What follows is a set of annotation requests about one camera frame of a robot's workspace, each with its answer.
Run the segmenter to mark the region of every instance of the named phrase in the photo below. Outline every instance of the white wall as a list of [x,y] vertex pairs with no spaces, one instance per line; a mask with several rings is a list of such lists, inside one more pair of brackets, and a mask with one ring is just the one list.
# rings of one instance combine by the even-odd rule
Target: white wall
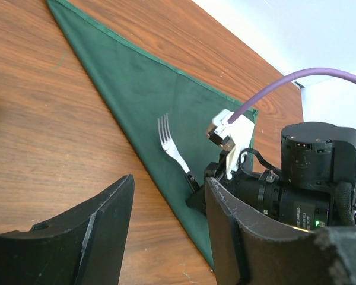
[[356,0],[193,1],[284,75],[318,66],[356,70]]
[[356,85],[332,78],[302,91],[303,119],[356,129]]
[[[356,0],[193,0],[286,75],[311,67],[356,74]],[[305,121],[356,129],[356,85],[307,77]]]

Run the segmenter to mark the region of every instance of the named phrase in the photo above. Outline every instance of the black cable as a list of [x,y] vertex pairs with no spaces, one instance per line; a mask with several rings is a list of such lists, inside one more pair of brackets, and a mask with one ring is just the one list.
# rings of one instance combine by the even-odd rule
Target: black cable
[[240,169],[247,175],[254,177],[254,178],[259,178],[260,177],[260,173],[254,173],[254,172],[250,172],[248,170],[246,170],[243,166],[243,163],[241,162],[241,156],[243,155],[243,153],[252,153],[253,155],[256,156],[257,160],[259,161],[259,163],[265,167],[266,169],[269,169],[271,171],[273,171],[275,174],[277,174],[279,177],[281,177],[281,170],[278,169],[277,167],[271,165],[269,162],[267,162],[262,155],[255,149],[253,148],[245,148],[244,150],[242,150],[239,154],[239,165],[240,165]]

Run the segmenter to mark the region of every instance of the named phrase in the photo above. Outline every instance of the camera lens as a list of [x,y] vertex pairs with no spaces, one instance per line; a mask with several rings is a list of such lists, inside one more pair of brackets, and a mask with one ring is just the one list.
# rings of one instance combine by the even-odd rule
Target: camera lens
[[233,194],[281,223],[306,230],[327,226],[328,194],[289,185],[278,179],[267,183],[264,179],[244,176]]

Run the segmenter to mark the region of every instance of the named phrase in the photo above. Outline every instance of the wooden table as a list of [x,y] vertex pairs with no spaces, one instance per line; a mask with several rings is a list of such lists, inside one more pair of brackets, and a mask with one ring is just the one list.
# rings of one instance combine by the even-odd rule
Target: wooden table
[[[281,76],[190,0],[71,2],[241,101]],[[287,84],[255,107],[255,148],[279,166],[281,129],[302,121],[300,91]],[[128,173],[137,187],[120,283],[215,284],[46,4],[0,0],[0,233],[29,230]]]

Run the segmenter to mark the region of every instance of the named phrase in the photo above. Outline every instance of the white mounting piece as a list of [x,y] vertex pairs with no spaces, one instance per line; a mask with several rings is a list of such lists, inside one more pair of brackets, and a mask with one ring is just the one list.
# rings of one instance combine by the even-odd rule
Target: white mounting piece
[[237,171],[239,168],[238,160],[240,152],[249,147],[255,129],[254,123],[244,115],[241,115],[236,121],[229,124],[228,119],[233,113],[229,110],[222,110],[213,118],[207,129],[207,136],[216,136],[217,141],[221,140],[224,142],[219,143],[219,146],[229,151],[226,157],[225,170],[228,180],[232,179],[232,172]]

